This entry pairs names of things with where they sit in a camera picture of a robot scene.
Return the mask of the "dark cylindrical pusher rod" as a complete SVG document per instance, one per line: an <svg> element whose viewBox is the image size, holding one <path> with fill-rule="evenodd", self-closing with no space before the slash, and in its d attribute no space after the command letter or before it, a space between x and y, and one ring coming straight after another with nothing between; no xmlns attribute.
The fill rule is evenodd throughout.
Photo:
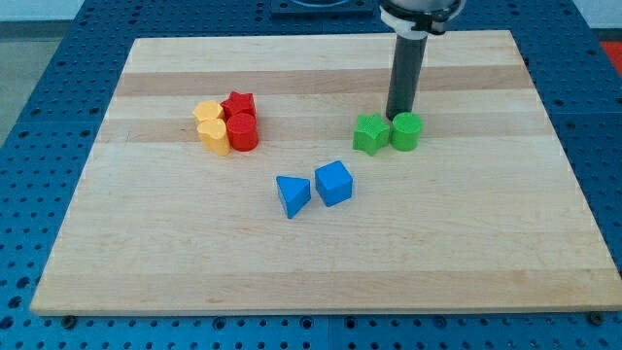
<svg viewBox="0 0 622 350"><path fill-rule="evenodd" d="M418 39L397 36L385 113L390 121L412 111L426 44L426 34Z"/></svg>

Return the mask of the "robot wrist flange with clamp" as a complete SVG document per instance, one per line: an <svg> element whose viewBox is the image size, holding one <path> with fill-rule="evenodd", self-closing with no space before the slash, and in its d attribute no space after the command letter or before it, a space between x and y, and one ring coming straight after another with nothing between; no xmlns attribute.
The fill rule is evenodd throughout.
<svg viewBox="0 0 622 350"><path fill-rule="evenodd" d="M380 18L399 37L442 35L466 6L466 0L382 0Z"/></svg>

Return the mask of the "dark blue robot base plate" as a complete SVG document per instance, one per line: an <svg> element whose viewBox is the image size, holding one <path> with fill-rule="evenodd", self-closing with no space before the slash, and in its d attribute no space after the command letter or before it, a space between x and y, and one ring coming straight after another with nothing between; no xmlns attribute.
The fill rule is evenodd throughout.
<svg viewBox="0 0 622 350"><path fill-rule="evenodd" d="M270 0L271 18L300 16L371 16L378 8L377 0Z"/></svg>

